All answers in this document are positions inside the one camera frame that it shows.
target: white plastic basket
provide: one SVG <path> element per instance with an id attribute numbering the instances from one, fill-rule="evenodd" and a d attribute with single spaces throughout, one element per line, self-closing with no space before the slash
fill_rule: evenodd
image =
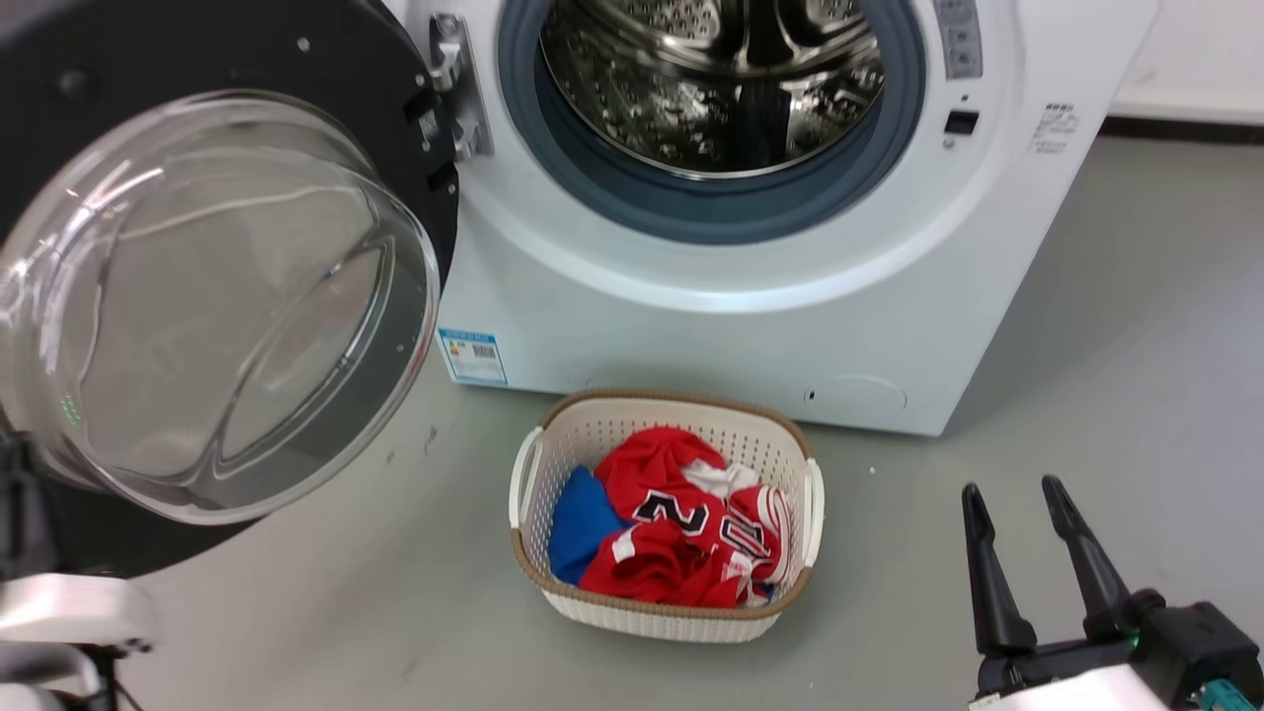
<path id="1" fill-rule="evenodd" d="M 728 462 L 760 472 L 790 509 L 787 583 L 765 607 L 714 610 L 651 605 L 595 595 L 549 572 L 552 511 L 575 467 L 597 464 L 633 433 L 656 425 L 693 431 Z M 750 641 L 772 626 L 811 577 L 825 519 L 825 490 L 808 439 L 771 410 L 689 395 L 592 391 L 561 401 L 527 435 L 509 482 L 513 553 L 528 578 L 571 620 L 640 636 L 679 641 Z"/>

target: white washing machine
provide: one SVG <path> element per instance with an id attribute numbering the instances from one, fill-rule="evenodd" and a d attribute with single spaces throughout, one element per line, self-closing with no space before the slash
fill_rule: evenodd
<path id="1" fill-rule="evenodd" d="M 439 316 L 458 382 L 665 387 L 937 435 L 1155 0 L 412 0 L 492 153 Z"/>
<path id="2" fill-rule="evenodd" d="M 435 342 L 937 434 L 1154 13 L 3 3 L 0 479 L 58 568 L 154 569 L 355 463 Z"/>

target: sticker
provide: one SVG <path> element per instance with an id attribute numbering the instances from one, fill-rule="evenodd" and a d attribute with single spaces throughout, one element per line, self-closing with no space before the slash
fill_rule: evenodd
<path id="1" fill-rule="evenodd" d="M 439 329 L 447 372 L 456 382 L 509 385 L 501 362 L 501 347 L 489 333 Z"/>
<path id="2" fill-rule="evenodd" d="M 1028 153 L 1060 156 L 1067 152 L 1071 138 L 1079 132 L 1079 116 L 1074 104 L 1045 104 L 1040 123 L 1028 142 Z"/>

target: blue towel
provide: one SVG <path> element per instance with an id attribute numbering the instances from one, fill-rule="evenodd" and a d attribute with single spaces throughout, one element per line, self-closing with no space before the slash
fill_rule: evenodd
<path id="1" fill-rule="evenodd" d="M 588 467 L 575 467 L 554 509 L 549 569 L 561 582 L 578 586 L 605 536 L 626 528 L 602 482 Z"/>

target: floor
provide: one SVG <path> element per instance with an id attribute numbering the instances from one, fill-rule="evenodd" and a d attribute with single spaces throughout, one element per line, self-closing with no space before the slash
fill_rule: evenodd
<path id="1" fill-rule="evenodd" d="M 1100 140 L 948 433 L 809 431 L 820 558 L 752 644 L 559 617 L 504 522 L 551 399 L 453 386 L 432 358 L 356 468 L 144 579 L 168 639 L 124 679 L 149 711 L 961 708 L 978 664 L 966 482 L 1042 639 L 1079 633 L 1044 473 L 1134 588 L 1212 600 L 1264 640 L 1261 196 L 1264 149 Z"/>

